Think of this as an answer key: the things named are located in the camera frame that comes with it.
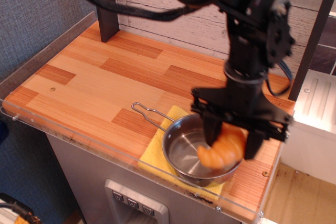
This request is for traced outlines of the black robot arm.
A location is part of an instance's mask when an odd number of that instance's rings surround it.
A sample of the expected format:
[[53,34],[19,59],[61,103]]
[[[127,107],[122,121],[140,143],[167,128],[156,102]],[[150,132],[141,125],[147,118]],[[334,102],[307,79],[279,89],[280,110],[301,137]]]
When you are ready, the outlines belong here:
[[246,160],[254,158],[264,140],[285,141],[293,118],[267,100],[262,86],[269,84],[268,72],[275,65],[292,80],[284,62],[295,43],[288,24],[290,0],[178,1],[190,8],[214,4],[227,15],[226,85],[192,90],[192,110],[203,120],[206,143],[214,144],[224,122],[248,131]]

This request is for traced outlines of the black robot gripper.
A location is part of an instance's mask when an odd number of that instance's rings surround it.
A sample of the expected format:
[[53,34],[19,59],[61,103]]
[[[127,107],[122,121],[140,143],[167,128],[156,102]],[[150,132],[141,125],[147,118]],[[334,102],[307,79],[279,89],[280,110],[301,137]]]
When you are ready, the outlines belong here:
[[226,67],[224,73],[225,87],[192,89],[192,111],[203,120],[206,144],[212,146],[217,140],[223,122],[248,131],[245,160],[256,156],[264,140],[285,141],[293,117],[264,95],[262,88],[268,82],[268,73],[249,77],[231,67]]

